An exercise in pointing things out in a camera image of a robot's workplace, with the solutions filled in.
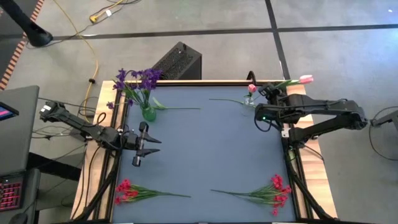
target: small glass vase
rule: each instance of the small glass vase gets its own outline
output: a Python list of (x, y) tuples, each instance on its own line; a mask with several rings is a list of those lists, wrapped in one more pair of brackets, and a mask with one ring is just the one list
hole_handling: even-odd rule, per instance
[(241, 109), (241, 114), (243, 116), (252, 116), (254, 115), (254, 99), (253, 97), (245, 97), (243, 101), (243, 107)]
[(155, 121), (156, 120), (156, 110), (148, 105), (140, 105), (142, 116), (146, 121)]

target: green glass vase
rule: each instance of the green glass vase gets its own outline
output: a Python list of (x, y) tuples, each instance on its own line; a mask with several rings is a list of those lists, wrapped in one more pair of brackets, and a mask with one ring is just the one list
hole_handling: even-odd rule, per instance
[(141, 105), (142, 116), (146, 121), (155, 121), (156, 120), (156, 110), (148, 105)]

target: keyboard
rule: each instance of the keyboard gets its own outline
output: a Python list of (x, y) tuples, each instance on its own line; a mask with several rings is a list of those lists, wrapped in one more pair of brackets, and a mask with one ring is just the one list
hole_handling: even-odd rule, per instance
[(24, 175), (0, 177), (0, 212), (21, 208)]

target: gray carpet floor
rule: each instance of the gray carpet floor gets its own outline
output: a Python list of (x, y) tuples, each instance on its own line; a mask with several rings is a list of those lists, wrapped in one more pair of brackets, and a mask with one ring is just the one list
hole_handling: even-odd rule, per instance
[[(58, 1), (78, 29), (90, 25), (88, 16), (109, 4), (105, 0)], [(306, 86), (308, 95), (314, 99), (355, 100), (368, 118), (387, 106), (398, 105), (398, 29), (375, 29), (377, 25), (398, 24), (397, 1), (271, 0), (271, 3), (278, 28), (374, 26), (366, 30), (279, 33), (290, 76), (312, 74), (315, 78)], [(74, 34), (52, 0), (45, 1), (37, 23), (55, 37)], [(258, 28), (271, 28), (264, 0), (142, 0), (124, 6), (84, 32), (115, 34), (107, 39), (99, 36), (89, 40), (100, 65), (98, 84), (91, 95), (98, 96), (101, 82), (112, 79), (120, 68), (140, 70), (153, 66), (178, 41), (203, 54), (203, 79), (244, 79), (250, 70), (258, 79), (283, 79), (271, 32), (117, 37), (139, 32)], [(68, 40), (42, 49), (25, 48), (8, 88), (38, 85), (42, 97), (80, 104), (93, 72), (94, 58), (81, 40)], [(95, 99), (89, 105), (95, 106)], [(324, 119), (315, 116), (316, 122)], [(35, 128), (46, 125), (36, 119)], [(373, 139), (379, 152), (398, 158), (397, 135), (389, 124), (375, 129)], [(355, 222), (396, 223), (398, 162), (385, 160), (371, 149), (368, 129), (340, 130), (320, 136), (319, 141), (338, 216)], [(34, 139), (31, 151), (58, 157), (78, 145), (71, 137)], [(71, 157), (71, 164), (80, 160), (79, 153)], [(60, 199), (66, 195), (53, 196), (53, 203), (60, 205)], [(47, 212), (40, 223), (51, 222), (52, 214)]]

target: blue mat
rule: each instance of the blue mat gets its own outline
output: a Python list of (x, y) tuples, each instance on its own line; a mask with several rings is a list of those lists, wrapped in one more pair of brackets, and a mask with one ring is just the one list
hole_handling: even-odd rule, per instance
[[(157, 111), (156, 121), (149, 123), (149, 134), (162, 144), (148, 142), (145, 147), (161, 151), (144, 158), (141, 167), (131, 165), (134, 151), (123, 151), (118, 184), (128, 178), (149, 189), (192, 198), (160, 196), (115, 205), (113, 222), (294, 221), (291, 196), (274, 217), (269, 205), (210, 191), (250, 192), (269, 184), (275, 174), (288, 184), (280, 133), (273, 128), (260, 132), (254, 125), (254, 110), (248, 113), (238, 103), (209, 100), (240, 100), (245, 94), (243, 86), (159, 87), (152, 92), (165, 106), (201, 109)], [(256, 103), (260, 102), (265, 99), (259, 97)], [(133, 106), (127, 124), (137, 132), (141, 121), (140, 109)]]

